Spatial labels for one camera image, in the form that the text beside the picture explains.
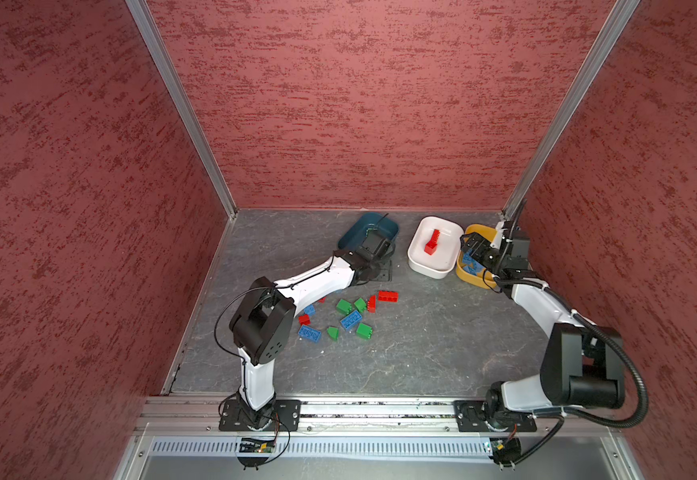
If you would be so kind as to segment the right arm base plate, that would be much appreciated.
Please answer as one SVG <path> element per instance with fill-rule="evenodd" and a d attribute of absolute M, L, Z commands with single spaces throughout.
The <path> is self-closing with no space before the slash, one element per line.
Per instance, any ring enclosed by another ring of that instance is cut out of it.
<path fill-rule="evenodd" d="M 506 410 L 484 400 L 456 400 L 452 406 L 459 432 L 508 434 L 537 431 L 535 420 L 529 413 Z"/>

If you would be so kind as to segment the blue slope lego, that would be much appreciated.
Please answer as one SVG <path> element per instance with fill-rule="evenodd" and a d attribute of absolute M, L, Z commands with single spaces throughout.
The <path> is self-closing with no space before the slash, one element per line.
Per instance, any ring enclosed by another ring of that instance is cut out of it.
<path fill-rule="evenodd" d="M 461 269 L 469 275 L 478 276 L 481 274 L 482 270 L 484 270 L 484 267 L 480 263 L 471 258 L 463 258 L 461 264 Z"/>

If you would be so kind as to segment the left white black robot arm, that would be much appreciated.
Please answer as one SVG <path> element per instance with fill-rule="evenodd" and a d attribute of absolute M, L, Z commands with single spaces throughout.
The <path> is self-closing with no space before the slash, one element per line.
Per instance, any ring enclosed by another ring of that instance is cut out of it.
<path fill-rule="evenodd" d="M 376 280 L 395 242 L 369 230 L 358 245 L 338 249 L 318 266 L 288 279 L 260 277 L 240 296 L 230 332 L 240 360 L 242 384 L 236 393 L 242 417 L 262 430 L 274 421 L 274 361 L 284 350 L 298 314 L 338 291 Z"/>

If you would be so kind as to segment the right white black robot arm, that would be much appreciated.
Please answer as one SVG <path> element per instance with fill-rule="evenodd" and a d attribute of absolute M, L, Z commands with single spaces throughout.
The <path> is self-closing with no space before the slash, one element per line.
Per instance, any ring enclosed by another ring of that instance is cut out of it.
<path fill-rule="evenodd" d="M 514 256 L 506 237 L 495 247 L 472 232 L 460 237 L 463 258 L 490 274 L 498 291 L 521 306 L 548 337 L 539 373 L 522 380 L 495 382 L 482 406 L 490 428 L 512 428 L 525 414 L 590 409 L 616 410 L 625 400 L 622 358 L 605 340 L 622 344 L 619 334 L 601 328 L 569 307 L 547 282 L 529 269 L 528 260 Z"/>

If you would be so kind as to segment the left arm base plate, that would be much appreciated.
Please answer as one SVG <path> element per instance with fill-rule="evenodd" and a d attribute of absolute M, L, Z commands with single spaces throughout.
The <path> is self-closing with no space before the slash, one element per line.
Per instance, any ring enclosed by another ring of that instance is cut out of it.
<path fill-rule="evenodd" d="M 300 400 L 272 400 L 260 411 L 234 397 L 220 405 L 221 432 L 294 432 L 300 424 Z"/>

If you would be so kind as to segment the green lego small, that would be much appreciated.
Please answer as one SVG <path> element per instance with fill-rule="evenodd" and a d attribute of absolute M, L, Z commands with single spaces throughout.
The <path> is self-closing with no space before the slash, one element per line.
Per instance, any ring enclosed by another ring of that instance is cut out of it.
<path fill-rule="evenodd" d="M 359 312 L 364 312 L 367 310 L 367 304 L 361 298 L 359 298 L 358 300 L 356 300 L 356 302 L 354 302 L 354 306 L 355 306 L 356 310 Z"/>

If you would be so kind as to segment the red square lego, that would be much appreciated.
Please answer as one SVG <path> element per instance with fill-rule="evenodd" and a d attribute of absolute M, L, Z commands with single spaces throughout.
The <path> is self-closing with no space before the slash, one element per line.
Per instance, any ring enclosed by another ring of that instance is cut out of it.
<path fill-rule="evenodd" d="M 424 252 L 428 255 L 432 255 L 432 254 L 434 254 L 436 248 L 437 248 L 437 244 L 435 242 L 428 242 L 424 246 Z"/>

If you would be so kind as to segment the green square lego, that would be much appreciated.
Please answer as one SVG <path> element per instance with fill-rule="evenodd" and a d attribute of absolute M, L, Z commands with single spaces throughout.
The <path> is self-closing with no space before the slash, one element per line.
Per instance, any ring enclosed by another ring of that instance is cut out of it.
<path fill-rule="evenodd" d="M 353 305 L 348 300 L 340 299 L 336 304 L 336 310 L 343 316 L 348 316 L 353 311 Z"/>

